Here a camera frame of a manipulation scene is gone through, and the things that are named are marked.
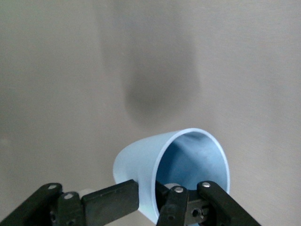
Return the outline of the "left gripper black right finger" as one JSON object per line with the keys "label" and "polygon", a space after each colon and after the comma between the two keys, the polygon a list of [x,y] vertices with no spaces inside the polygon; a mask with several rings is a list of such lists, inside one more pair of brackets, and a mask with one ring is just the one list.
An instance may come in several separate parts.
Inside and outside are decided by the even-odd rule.
{"label": "left gripper black right finger", "polygon": [[213,181],[202,181],[196,190],[170,188],[156,182],[158,226],[259,226],[226,191]]}

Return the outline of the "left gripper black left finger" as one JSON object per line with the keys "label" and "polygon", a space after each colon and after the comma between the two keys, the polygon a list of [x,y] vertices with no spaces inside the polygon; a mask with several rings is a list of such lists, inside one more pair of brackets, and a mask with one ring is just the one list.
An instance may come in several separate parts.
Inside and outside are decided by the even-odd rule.
{"label": "left gripper black left finger", "polygon": [[59,183],[41,186],[1,221],[2,226],[104,226],[139,208],[138,183],[129,180],[84,196]]}

